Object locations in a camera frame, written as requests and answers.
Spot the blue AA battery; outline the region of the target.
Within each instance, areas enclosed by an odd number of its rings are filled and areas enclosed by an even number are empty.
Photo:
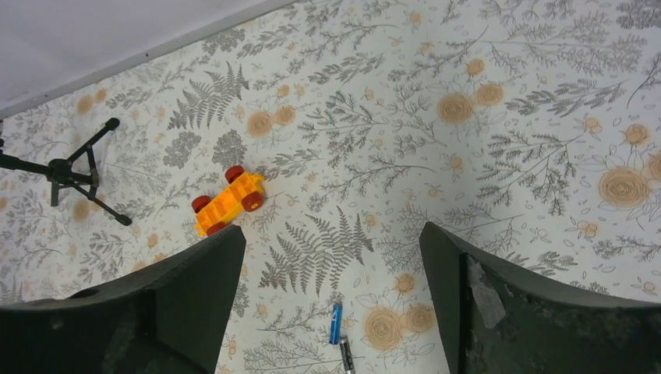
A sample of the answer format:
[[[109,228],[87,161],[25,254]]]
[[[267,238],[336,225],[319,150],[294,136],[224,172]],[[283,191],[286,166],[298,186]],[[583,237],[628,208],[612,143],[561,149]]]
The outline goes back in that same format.
[[[342,319],[343,305],[336,303],[333,305],[331,313],[331,322],[329,330],[329,344],[339,344],[341,336],[341,319]]]

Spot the black AA battery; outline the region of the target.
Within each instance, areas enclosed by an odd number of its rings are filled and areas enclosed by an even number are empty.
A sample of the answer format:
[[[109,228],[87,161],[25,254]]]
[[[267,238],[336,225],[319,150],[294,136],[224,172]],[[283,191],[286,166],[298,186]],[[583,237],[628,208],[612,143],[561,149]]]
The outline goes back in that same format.
[[[355,374],[355,364],[347,336],[341,336],[338,342],[345,374]]]

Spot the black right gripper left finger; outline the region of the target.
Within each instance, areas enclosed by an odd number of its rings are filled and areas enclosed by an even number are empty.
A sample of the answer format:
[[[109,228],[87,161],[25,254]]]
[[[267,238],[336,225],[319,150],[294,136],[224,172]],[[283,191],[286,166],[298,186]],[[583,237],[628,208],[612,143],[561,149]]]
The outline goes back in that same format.
[[[232,225],[68,298],[2,306],[2,372],[214,372],[245,249]]]

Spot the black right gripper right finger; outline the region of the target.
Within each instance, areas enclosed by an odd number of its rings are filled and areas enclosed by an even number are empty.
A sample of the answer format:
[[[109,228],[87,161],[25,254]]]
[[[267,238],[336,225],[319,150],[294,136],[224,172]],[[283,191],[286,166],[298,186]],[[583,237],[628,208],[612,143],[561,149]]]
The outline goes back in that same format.
[[[659,305],[561,283],[434,223],[419,245],[450,372],[659,372]]]

